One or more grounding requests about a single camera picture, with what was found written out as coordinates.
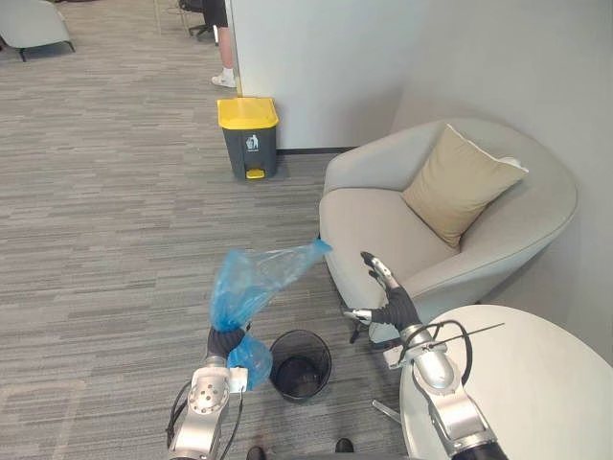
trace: white sneaker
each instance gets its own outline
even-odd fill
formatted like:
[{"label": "white sneaker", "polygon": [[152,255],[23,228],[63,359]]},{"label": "white sneaker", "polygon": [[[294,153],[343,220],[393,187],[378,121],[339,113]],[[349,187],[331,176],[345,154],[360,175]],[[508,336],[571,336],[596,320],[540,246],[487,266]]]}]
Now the white sneaker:
[{"label": "white sneaker", "polygon": [[237,87],[237,81],[234,80],[234,77],[228,78],[225,75],[223,75],[223,73],[219,75],[215,75],[214,77],[211,78],[211,81],[213,82],[213,84],[216,84],[217,86],[225,86],[226,88],[236,88]]}]

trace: wall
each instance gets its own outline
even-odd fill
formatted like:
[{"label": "wall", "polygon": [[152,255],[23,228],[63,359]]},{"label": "wall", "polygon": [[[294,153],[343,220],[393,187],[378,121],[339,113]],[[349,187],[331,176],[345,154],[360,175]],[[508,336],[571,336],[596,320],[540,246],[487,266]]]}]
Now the wall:
[{"label": "wall", "polygon": [[389,133],[420,22],[412,2],[232,0],[232,9],[242,93],[275,99],[280,149]]},{"label": "wall", "polygon": [[394,130],[497,120],[570,169],[579,214],[492,299],[550,319],[613,362],[611,1],[413,1],[426,12]]}]

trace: trash bin label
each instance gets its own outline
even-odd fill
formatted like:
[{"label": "trash bin label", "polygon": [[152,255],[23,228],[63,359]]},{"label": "trash bin label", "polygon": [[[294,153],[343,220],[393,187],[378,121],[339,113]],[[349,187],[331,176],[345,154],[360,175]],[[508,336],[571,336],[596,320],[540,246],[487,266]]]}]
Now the trash bin label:
[{"label": "trash bin label", "polygon": [[258,151],[260,149],[260,141],[258,136],[252,134],[247,138],[247,151]]}]

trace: gray trash bin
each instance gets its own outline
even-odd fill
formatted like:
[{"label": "gray trash bin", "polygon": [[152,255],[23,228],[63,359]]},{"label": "gray trash bin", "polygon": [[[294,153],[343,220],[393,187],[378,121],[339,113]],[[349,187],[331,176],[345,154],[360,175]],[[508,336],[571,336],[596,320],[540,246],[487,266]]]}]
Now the gray trash bin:
[{"label": "gray trash bin", "polygon": [[277,123],[270,98],[217,101],[232,171],[238,179],[262,179],[277,172]]}]

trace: black mesh trash can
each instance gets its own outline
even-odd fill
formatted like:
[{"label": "black mesh trash can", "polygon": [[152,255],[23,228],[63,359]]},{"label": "black mesh trash can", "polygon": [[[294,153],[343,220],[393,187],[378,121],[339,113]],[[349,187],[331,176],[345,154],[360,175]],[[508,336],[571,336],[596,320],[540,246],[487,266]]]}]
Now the black mesh trash can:
[{"label": "black mesh trash can", "polygon": [[270,347],[270,381],[288,401],[303,403],[321,391],[332,370],[324,340],[310,331],[283,334]]},{"label": "black mesh trash can", "polygon": [[277,172],[277,123],[270,98],[217,101],[232,171],[238,179],[262,179]]}]

